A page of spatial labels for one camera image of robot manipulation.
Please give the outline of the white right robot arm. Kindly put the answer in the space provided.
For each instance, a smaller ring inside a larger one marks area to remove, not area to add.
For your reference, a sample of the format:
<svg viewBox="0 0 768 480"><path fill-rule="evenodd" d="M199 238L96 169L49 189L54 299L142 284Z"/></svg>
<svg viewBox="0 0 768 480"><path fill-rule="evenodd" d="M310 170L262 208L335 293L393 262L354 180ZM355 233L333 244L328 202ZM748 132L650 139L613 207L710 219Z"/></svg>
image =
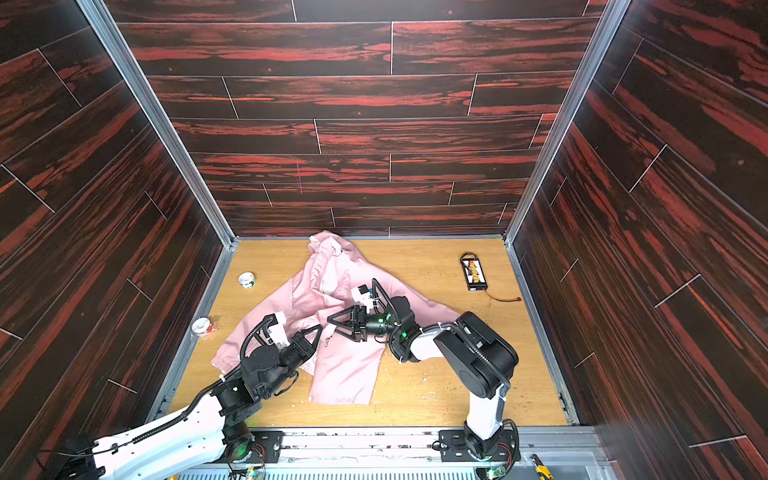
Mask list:
<svg viewBox="0 0 768 480"><path fill-rule="evenodd" d="M353 342L372 337L401 363L445 359L470 394L463 425L468 453L478 460L492 457L502 443L506 396L519 363L514 348L472 312L422 326L409 299L389 296L377 280L352 293L355 303L327 318L335 332Z"/></svg>

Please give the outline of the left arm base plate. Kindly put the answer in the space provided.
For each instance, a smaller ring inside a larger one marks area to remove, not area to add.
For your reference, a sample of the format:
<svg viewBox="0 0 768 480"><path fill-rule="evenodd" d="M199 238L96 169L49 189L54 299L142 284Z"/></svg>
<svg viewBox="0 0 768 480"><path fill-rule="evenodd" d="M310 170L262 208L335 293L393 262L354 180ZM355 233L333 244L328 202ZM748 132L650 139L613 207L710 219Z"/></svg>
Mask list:
<svg viewBox="0 0 768 480"><path fill-rule="evenodd" d="M281 430L251 429L228 444L222 460L229 464L269 464L280 458L284 439Z"/></svg>

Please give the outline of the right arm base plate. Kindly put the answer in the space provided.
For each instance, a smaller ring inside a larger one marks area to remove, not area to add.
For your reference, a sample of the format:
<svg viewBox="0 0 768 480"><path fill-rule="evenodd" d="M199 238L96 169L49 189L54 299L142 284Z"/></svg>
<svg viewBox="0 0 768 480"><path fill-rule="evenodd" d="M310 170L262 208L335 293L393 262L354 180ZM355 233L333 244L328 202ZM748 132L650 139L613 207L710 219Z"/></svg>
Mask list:
<svg viewBox="0 0 768 480"><path fill-rule="evenodd" d="M491 439L477 441L467 440L463 428L440 430L432 449L440 453L443 462L515 463L521 459L513 431L504 427Z"/></svg>

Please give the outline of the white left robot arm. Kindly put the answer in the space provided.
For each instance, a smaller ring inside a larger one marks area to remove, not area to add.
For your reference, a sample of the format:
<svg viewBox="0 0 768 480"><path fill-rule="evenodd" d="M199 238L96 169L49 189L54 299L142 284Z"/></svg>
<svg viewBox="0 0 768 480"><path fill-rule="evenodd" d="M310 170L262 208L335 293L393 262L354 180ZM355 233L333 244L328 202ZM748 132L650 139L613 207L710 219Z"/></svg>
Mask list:
<svg viewBox="0 0 768 480"><path fill-rule="evenodd" d="M190 405L126 432L95 441L80 438L56 454L47 479L164 479L216 460L224 453L248 456L253 436L246 420L261 403L288 388L315 354L320 324L300 330L285 346L269 336L281 324L265 317L245 337L240 363L203 388Z"/></svg>

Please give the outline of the pink zip jacket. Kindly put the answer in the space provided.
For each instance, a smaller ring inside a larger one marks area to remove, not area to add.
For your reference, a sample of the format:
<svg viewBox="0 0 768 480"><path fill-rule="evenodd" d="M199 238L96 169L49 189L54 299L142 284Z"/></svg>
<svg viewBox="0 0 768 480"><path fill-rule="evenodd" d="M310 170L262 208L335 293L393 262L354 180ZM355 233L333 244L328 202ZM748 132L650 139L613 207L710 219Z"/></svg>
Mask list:
<svg viewBox="0 0 768 480"><path fill-rule="evenodd" d="M327 317L354 304L352 289L377 279L389 296L404 296L422 326L455 320L459 314L430 300L369 263L357 247L329 231L310 237L303 270L252 309L219 347L212 365L224 373L240 362L245 335L263 317L281 312L288 336L321 325L309 400L327 405L367 405L372 397L385 346L374 340L353 342L327 323Z"/></svg>

